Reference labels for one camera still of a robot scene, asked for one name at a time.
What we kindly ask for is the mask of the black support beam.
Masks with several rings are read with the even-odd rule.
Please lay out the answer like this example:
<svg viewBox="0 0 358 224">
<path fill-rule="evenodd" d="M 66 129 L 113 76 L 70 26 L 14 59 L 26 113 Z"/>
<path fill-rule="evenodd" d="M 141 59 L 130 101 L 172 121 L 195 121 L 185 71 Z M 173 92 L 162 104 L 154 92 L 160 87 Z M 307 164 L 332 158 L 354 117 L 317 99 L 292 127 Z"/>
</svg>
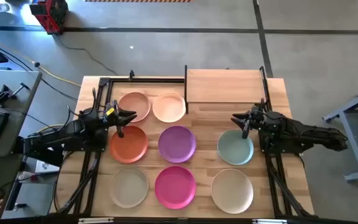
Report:
<svg viewBox="0 0 358 224">
<path fill-rule="evenodd" d="M 39 161 L 61 166 L 63 161 L 63 146 L 61 143 L 44 141 L 42 138 L 17 137 L 12 152 L 23 154 Z"/>
</svg>

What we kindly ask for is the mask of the pale peach plate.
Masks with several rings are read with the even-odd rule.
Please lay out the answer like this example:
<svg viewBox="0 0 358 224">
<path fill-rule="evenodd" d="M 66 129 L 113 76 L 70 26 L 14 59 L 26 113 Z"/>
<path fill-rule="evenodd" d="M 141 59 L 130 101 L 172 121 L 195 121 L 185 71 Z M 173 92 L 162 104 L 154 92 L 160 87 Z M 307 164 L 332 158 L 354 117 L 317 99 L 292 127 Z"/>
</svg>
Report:
<svg viewBox="0 0 358 224">
<path fill-rule="evenodd" d="M 152 110 L 160 121 L 174 123 L 186 113 L 185 100 L 178 93 L 163 93 L 154 99 Z"/>
</svg>

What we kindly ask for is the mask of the silver metal bracket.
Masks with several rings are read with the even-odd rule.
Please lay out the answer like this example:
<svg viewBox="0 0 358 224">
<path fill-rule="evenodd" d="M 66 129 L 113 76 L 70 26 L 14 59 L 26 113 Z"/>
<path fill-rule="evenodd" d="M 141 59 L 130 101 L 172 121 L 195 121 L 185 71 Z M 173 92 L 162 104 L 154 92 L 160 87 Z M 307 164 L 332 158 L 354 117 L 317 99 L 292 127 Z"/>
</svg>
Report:
<svg viewBox="0 0 358 224">
<path fill-rule="evenodd" d="M 287 220 L 281 219 L 253 219 L 252 224 L 288 224 Z"/>
<path fill-rule="evenodd" d="M 90 217 L 90 218 L 80 218 L 78 224 L 107 224 L 113 223 L 113 217 Z"/>
</svg>

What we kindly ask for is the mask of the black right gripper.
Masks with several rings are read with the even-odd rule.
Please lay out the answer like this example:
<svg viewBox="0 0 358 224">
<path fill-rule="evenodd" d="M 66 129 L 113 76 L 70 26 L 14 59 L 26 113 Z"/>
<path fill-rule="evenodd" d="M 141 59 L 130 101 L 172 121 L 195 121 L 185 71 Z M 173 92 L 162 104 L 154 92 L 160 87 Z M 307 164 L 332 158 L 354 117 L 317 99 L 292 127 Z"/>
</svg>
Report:
<svg viewBox="0 0 358 224">
<path fill-rule="evenodd" d="M 266 120 L 265 112 L 258 107 L 252 107 L 243 113 L 234 113 L 232 117 L 235 119 L 231 119 L 231 121 L 242 131 L 242 139 L 248 138 L 249 127 L 250 129 L 260 129 Z"/>
</svg>

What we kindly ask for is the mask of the black aluminium frame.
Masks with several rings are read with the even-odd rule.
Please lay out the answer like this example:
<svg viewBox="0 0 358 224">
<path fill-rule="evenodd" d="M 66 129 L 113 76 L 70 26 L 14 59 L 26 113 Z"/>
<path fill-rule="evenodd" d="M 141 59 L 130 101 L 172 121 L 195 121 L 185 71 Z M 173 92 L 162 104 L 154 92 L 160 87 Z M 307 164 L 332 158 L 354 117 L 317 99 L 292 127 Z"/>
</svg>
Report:
<svg viewBox="0 0 358 224">
<path fill-rule="evenodd" d="M 163 93 L 178 93 L 184 98 L 185 81 L 182 77 L 134 77 L 134 81 L 123 77 L 91 77 L 83 78 L 77 102 L 76 112 L 92 105 L 92 88 L 98 89 L 99 81 L 107 81 L 112 78 L 112 87 L 102 88 L 102 105 L 105 98 L 121 99 L 130 92 L 140 92 L 148 96 L 153 103 L 154 99 Z M 87 186 L 83 197 L 80 198 L 80 212 L 88 212 L 91 217 L 158 217 L 173 219 L 184 218 L 273 218 L 272 196 L 270 193 L 269 179 L 265 166 L 265 157 L 260 152 L 257 131 L 251 131 L 250 137 L 254 143 L 254 156 L 241 166 L 232 166 L 223 161 L 217 154 L 216 143 L 220 135 L 226 130 L 238 129 L 230 120 L 230 117 L 214 118 L 211 115 L 198 115 L 196 113 L 186 114 L 176 123 L 164 123 L 158 120 L 153 110 L 148 116 L 134 126 L 141 128 L 149 140 L 149 147 L 144 156 L 135 163 L 123 164 L 116 161 L 109 152 L 108 145 L 102 153 L 98 169 L 97 181 L 93 187 L 93 206 L 86 210 L 88 199 Z M 182 164 L 173 164 L 160 156 L 157 148 L 160 133 L 171 125 L 180 125 L 189 128 L 196 136 L 196 151 L 189 161 Z M 57 192 L 55 193 L 56 204 L 59 208 L 68 201 L 71 194 L 77 188 L 80 181 L 80 172 L 84 161 L 93 161 L 93 155 L 84 159 L 84 152 L 73 153 L 64 163 L 60 173 Z M 305 170 L 299 157 L 293 154 L 282 155 L 283 168 L 288 188 L 296 197 L 303 208 L 314 213 L 311 203 L 310 191 L 306 180 Z M 171 210 L 160 204 L 154 193 L 155 180 L 158 174 L 168 166 L 180 165 L 189 169 L 196 180 L 196 195 L 192 202 L 183 209 Z M 149 192 L 145 200 L 134 208 L 120 208 L 112 201 L 111 181 L 115 173 L 126 167 L 138 167 L 149 180 Z M 214 176 L 224 169 L 238 169 L 246 174 L 253 186 L 254 199 L 250 207 L 236 215 L 223 212 L 215 206 L 211 196 L 211 183 Z"/>
</svg>

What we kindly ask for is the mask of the magenta plate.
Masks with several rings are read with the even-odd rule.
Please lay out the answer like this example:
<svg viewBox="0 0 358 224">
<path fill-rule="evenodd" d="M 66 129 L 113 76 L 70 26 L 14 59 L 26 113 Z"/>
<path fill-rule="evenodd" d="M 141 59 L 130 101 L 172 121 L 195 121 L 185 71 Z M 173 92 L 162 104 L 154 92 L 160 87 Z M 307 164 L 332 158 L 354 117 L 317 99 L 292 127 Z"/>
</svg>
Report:
<svg viewBox="0 0 358 224">
<path fill-rule="evenodd" d="M 178 210 L 188 206 L 195 197 L 196 180 L 188 169 L 170 166 L 155 181 L 155 196 L 164 207 Z"/>
</svg>

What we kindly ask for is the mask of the teal plate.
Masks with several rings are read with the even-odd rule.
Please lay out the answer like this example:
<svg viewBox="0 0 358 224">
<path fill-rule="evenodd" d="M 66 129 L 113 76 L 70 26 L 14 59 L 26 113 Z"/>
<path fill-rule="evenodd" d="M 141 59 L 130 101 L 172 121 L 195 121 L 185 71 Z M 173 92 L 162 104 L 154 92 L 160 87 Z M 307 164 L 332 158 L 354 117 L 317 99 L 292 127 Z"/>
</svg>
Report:
<svg viewBox="0 0 358 224">
<path fill-rule="evenodd" d="M 242 138 L 239 130 L 228 130 L 220 135 L 217 152 L 222 160 L 234 166 L 248 163 L 254 154 L 254 144 L 250 138 Z"/>
</svg>

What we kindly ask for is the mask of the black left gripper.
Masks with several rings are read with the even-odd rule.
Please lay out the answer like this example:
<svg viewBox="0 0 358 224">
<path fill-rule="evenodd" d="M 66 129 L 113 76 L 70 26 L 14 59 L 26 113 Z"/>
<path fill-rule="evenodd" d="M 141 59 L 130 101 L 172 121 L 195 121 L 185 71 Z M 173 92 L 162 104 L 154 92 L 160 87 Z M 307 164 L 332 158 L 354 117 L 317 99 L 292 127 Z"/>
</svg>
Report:
<svg viewBox="0 0 358 224">
<path fill-rule="evenodd" d="M 117 100 L 113 100 L 113 108 L 114 108 L 114 112 L 111 113 L 109 116 L 106 115 L 106 112 L 110 108 L 104 110 L 102 112 L 100 120 L 103 124 L 109 126 L 115 126 L 117 123 L 117 134 L 120 138 L 123 138 L 124 137 L 123 128 L 137 117 L 136 112 L 122 109 L 119 106 Z"/>
</svg>

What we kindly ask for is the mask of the black bench clamp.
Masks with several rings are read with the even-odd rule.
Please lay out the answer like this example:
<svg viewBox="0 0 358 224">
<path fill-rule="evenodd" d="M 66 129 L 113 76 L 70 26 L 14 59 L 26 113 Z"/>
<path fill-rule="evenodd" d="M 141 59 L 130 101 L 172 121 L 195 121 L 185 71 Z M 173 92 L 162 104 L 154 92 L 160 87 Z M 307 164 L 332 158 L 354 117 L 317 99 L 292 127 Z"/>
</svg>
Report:
<svg viewBox="0 0 358 224">
<path fill-rule="evenodd" d="M 24 88 L 26 90 L 30 90 L 30 88 L 26 84 L 24 84 L 22 82 L 20 82 L 20 87 L 15 91 L 12 91 L 6 85 L 3 85 L 1 90 L 0 90 L 0 105 L 3 104 L 7 100 L 15 100 L 17 98 L 18 92 L 20 92 Z"/>
</svg>

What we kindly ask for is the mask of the white cardboard box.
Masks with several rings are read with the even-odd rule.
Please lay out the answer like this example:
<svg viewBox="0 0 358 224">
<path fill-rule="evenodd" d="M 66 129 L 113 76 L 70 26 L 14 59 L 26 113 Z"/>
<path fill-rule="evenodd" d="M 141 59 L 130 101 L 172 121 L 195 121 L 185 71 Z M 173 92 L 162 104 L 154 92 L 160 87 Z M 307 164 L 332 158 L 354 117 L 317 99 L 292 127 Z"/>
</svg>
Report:
<svg viewBox="0 0 358 224">
<path fill-rule="evenodd" d="M 35 173 L 36 174 L 49 174 L 53 172 L 59 172 L 60 167 L 54 166 L 51 164 L 48 164 L 46 162 L 37 160 L 36 167 L 35 167 Z"/>
</svg>

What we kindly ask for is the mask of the orange plate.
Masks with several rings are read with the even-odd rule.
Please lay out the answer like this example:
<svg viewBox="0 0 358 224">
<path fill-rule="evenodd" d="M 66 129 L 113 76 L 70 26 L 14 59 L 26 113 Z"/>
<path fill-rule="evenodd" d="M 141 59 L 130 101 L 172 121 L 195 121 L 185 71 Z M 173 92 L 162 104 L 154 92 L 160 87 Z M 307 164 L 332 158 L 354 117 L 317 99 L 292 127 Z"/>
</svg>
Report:
<svg viewBox="0 0 358 224">
<path fill-rule="evenodd" d="M 123 138 L 119 137 L 118 132 L 111 137 L 110 153 L 118 162 L 125 164 L 136 162 L 142 158 L 148 148 L 147 135 L 136 126 L 125 127 L 123 133 Z"/>
</svg>

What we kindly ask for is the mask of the grey-beige plate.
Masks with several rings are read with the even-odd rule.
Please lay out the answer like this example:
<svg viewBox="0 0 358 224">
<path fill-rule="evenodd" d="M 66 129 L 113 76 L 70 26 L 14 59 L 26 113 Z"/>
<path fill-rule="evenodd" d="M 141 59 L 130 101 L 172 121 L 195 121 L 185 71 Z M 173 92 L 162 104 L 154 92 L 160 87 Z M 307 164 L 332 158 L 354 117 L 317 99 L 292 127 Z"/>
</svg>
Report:
<svg viewBox="0 0 358 224">
<path fill-rule="evenodd" d="M 112 178 L 110 196 L 118 207 L 134 208 L 145 200 L 148 192 L 148 178 L 136 167 L 121 169 Z"/>
</svg>

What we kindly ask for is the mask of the cream plate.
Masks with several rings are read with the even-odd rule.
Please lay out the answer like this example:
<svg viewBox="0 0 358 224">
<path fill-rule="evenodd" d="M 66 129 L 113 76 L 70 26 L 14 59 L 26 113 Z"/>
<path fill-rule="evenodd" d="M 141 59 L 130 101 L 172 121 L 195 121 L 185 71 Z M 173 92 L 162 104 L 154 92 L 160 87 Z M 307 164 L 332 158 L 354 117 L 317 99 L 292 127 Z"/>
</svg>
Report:
<svg viewBox="0 0 358 224">
<path fill-rule="evenodd" d="M 218 172 L 211 184 L 214 204 L 228 214 L 246 211 L 254 198 L 254 190 L 248 176 L 237 169 Z"/>
</svg>

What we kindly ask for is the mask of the salmon pink plate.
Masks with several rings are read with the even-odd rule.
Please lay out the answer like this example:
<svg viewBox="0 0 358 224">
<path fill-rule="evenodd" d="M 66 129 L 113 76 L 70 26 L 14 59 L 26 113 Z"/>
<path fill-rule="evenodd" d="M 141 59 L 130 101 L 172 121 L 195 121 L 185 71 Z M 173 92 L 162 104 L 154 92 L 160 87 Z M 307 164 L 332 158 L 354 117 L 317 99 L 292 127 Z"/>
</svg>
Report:
<svg viewBox="0 0 358 224">
<path fill-rule="evenodd" d="M 132 92 L 119 100 L 119 106 L 124 110 L 135 111 L 137 117 L 132 120 L 132 123 L 136 123 L 147 117 L 151 109 L 151 102 L 143 93 Z"/>
</svg>

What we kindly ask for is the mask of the purple plate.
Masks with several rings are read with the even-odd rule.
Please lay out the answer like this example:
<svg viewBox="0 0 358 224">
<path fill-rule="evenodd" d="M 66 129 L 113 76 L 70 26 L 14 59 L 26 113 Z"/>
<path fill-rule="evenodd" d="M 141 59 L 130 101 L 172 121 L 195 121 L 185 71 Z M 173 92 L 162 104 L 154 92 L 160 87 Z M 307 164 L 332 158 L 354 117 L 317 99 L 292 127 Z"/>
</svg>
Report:
<svg viewBox="0 0 358 224">
<path fill-rule="evenodd" d="M 171 163 L 186 162 L 195 153 L 195 149 L 195 135 L 184 126 L 171 126 L 158 139 L 160 155 Z"/>
</svg>

